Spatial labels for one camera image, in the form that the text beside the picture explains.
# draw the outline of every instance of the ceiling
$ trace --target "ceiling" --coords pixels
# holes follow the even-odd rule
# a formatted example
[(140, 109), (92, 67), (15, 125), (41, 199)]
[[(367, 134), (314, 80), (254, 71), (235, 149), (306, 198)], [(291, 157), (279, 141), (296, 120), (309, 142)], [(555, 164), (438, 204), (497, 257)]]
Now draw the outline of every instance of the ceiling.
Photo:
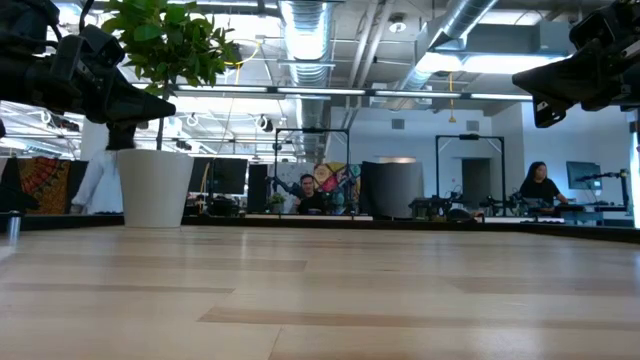
[[(393, 33), (385, 29), (382, 41), (376, 51), (376, 62), (366, 78), (365, 87), (374, 83), (392, 83), (401, 80), (412, 66), (414, 61), (414, 42), (419, 33), (421, 24), (430, 21), (435, 16), (444, 13), (446, 0), (417, 1), (397, 0), (393, 5), (392, 13), (403, 14), (403, 22), (406, 30)], [(534, 25), (542, 17), (547, 20), (567, 21), (570, 17), (578, 17), (581, 13), (587, 13), (591, 9), (603, 6), (609, 1), (582, 0), (578, 1), (531, 1), (531, 0), (501, 0), (481, 21), (492, 24)], [(344, 87), (349, 78), (354, 55), (358, 47), (358, 26), (360, 19), (369, 6), (369, 1), (347, 0), (335, 6), (332, 18), (332, 52), (331, 57), (335, 67), (330, 75), (330, 87)], [(99, 19), (108, 16), (93, 13)], [(229, 15), (220, 13), (215, 15), (216, 24), (224, 24), (236, 31), (232, 37), (240, 45), (243, 66), (235, 71), (229, 71), (226, 76), (218, 78), (218, 84), (238, 85), (290, 85), (291, 78), (286, 65), (279, 66), (278, 59), (286, 59), (286, 48), (282, 39), (282, 25), (279, 19), (274, 17), (257, 17), (248, 15)], [(73, 32), (77, 25), (67, 25), (67, 33)], [(139, 83), (131, 69), (122, 68), (121, 71), (132, 83)], [(434, 90), (448, 91), (450, 89), (449, 77), (432, 76), (427, 85)], [(456, 72), (452, 74), (453, 90), (473, 91), (486, 93), (519, 94), (522, 93), (511, 83), (510, 75), (478, 74)], [(272, 146), (267, 142), (273, 141), (273, 133), (265, 133), (255, 123), (261, 116), (270, 119), (276, 127), (297, 127), (296, 102), (291, 97), (270, 99), (242, 99), (181, 96), (172, 98), (178, 108), (175, 117), (169, 120), (169, 130), (165, 130), (165, 136), (180, 138), (196, 138), (201, 154), (225, 154), (225, 153), (269, 153)], [(340, 104), (340, 99), (332, 99), (335, 104)], [(485, 113), (503, 106), (504, 103), (494, 101), (460, 101), (457, 106), (460, 109), (484, 110)], [(433, 101), (431, 111), (438, 112), (449, 109), (450, 101), (436, 99)], [(0, 116), (5, 122), (9, 134), (30, 135), (68, 135), (79, 137), (79, 133), (58, 129), (46, 123), (47, 114), (40, 108), (2, 102), (0, 104)], [(78, 124), (82, 128), (82, 117), (67, 114), (65, 119)], [(137, 132), (136, 136), (152, 139), (157, 131), (157, 122), (151, 122), (148, 130)], [(220, 139), (235, 138), (236, 144), (223, 144)], [(301, 139), (300, 136), (290, 139)], [(73, 157), (79, 155), (79, 139), (15, 139), (22, 141), (26, 148), (9, 149), (11, 146), (0, 144), (0, 155), (9, 152), (27, 154), (58, 153), (62, 156)], [(141, 141), (143, 147), (153, 147), (153, 141)], [(165, 141), (167, 150), (175, 150), (175, 141)], [(293, 154), (298, 149), (297, 140), (292, 145), (285, 145), (283, 151)]]

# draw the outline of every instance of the potted plant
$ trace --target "potted plant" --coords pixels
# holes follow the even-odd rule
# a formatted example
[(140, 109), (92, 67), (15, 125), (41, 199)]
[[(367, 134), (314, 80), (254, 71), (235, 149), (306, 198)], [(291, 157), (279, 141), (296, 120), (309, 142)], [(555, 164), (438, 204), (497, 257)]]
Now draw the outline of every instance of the potted plant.
[(271, 208), (271, 212), (273, 214), (282, 214), (284, 213), (284, 196), (281, 194), (275, 193), (269, 199), (269, 206)]
[[(231, 30), (215, 28), (204, 17), (192, 18), (196, 3), (167, 0), (110, 0), (114, 17), (102, 29), (118, 32), (136, 76), (150, 81), (146, 91), (168, 100), (172, 85), (184, 78), (191, 86), (215, 85), (233, 61)], [(157, 150), (162, 149), (160, 119)], [(177, 227), (182, 221), (193, 158), (182, 153), (125, 150), (118, 156), (125, 223), (133, 227)]]

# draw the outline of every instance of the woman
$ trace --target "woman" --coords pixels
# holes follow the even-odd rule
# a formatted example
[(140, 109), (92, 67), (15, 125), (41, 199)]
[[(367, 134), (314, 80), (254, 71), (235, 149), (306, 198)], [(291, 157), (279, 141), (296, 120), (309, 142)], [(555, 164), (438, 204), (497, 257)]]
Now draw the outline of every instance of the woman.
[(118, 151), (134, 149), (135, 126), (120, 128), (107, 125), (109, 143), (105, 151), (96, 154), (87, 166), (78, 194), (71, 201), (74, 214), (122, 213), (122, 189), (118, 173)]
[(547, 165), (541, 161), (534, 162), (529, 167), (527, 178), (520, 187), (520, 194), (525, 198), (542, 199), (551, 207), (553, 207), (553, 198), (560, 200), (563, 204), (569, 203), (553, 180), (547, 178)]

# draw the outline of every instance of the silver duct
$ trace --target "silver duct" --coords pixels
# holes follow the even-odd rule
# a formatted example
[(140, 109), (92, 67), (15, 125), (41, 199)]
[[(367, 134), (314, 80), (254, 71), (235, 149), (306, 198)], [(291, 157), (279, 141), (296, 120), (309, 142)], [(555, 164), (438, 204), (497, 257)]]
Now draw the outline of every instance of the silver duct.
[(434, 48), (451, 40), (466, 38), (482, 17), (498, 2), (498, 0), (451, 0), (447, 5), (447, 11), (435, 21), (439, 28), (428, 34), (427, 51), (422, 55), (416, 65), (409, 71), (404, 80), (398, 84), (399, 90), (420, 90), (429, 80), (432, 72), (421, 69), (428, 68), (431, 61), (429, 54)]
[[(331, 14), (333, 5), (322, 1), (280, 1), (285, 22), (284, 40), (288, 58), (292, 60), (329, 60)], [(320, 65), (291, 65), (291, 79), (295, 86), (326, 87), (329, 68)], [(296, 115), (298, 127), (328, 127), (323, 117), (324, 101), (298, 99)], [(315, 142), (303, 139), (305, 155), (317, 156), (322, 149)]]

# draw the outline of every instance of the wooden floor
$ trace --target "wooden floor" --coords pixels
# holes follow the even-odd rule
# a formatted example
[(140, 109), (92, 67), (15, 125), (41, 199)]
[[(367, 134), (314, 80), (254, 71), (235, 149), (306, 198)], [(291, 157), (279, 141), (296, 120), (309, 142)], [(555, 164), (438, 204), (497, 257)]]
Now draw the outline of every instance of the wooden floor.
[(185, 227), (0, 242), (0, 359), (638, 360), (640, 247)]

